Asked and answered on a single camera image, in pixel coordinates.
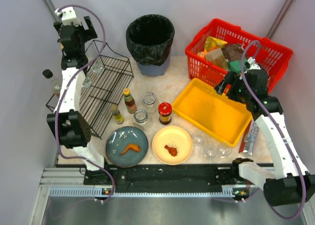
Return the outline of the gold-capped glass bottle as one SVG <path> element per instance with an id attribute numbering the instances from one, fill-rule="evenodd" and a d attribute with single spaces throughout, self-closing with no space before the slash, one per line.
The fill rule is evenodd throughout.
<path id="1" fill-rule="evenodd" d="M 91 76 L 87 74 L 83 83 L 82 83 L 82 88 L 89 89 L 92 86 L 92 84 L 93 84 L 93 80 L 92 80 Z"/>
<path id="2" fill-rule="evenodd" d="M 91 65 L 90 71 L 96 74 L 99 74 L 104 69 L 104 64 L 102 60 L 102 56 L 99 56 Z"/>

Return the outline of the black-capped dark sauce bottle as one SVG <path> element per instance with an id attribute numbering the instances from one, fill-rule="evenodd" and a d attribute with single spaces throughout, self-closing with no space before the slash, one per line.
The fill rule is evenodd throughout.
<path id="1" fill-rule="evenodd" d="M 52 83 L 52 90 L 54 95 L 60 97 L 62 83 L 55 77 L 51 70 L 45 69 L 42 72 L 43 76 Z"/>

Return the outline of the red-brown sauce bottle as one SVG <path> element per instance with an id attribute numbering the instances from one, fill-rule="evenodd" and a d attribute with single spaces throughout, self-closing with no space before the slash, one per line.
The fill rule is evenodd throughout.
<path id="1" fill-rule="evenodd" d="M 130 90 L 128 88 L 123 89 L 123 95 L 127 111 L 134 114 L 137 111 L 137 106 Z"/>

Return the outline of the small yellow seasoning bottle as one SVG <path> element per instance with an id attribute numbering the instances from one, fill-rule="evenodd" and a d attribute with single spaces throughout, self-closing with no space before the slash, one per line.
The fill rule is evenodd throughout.
<path id="1" fill-rule="evenodd" d="M 111 105 L 111 112 L 117 124 L 122 124 L 124 122 L 124 118 L 122 117 L 117 105 L 115 104 Z"/>

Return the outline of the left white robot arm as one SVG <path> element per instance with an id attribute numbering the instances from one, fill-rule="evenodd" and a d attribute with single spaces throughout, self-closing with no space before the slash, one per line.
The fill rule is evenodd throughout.
<path id="1" fill-rule="evenodd" d="M 60 18 L 54 23 L 62 50 L 62 88 L 58 104 L 46 121 L 53 133 L 59 154 L 61 147 L 74 151 L 84 161 L 87 170 L 104 169 L 105 159 L 92 144 L 91 128 L 80 113 L 80 98 L 87 69 L 95 60 L 88 60 L 86 42 L 96 39 L 97 34 L 90 17 L 84 18 L 87 28 L 76 15 L 75 5 L 58 8 L 55 14 Z"/>

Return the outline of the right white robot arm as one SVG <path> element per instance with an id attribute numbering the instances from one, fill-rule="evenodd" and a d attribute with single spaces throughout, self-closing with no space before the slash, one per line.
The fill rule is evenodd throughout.
<path id="1" fill-rule="evenodd" d="M 215 86 L 217 94 L 245 104 L 254 122 L 263 133 L 271 154 L 274 172 L 258 166 L 250 159 L 233 161 L 233 174 L 238 180 L 249 180 L 263 190 L 271 206 L 308 202 L 315 193 L 315 176 L 299 158 L 285 126 L 279 100 L 268 94 L 268 74 L 255 61 L 245 62 L 246 71 L 238 74 L 229 71 Z"/>

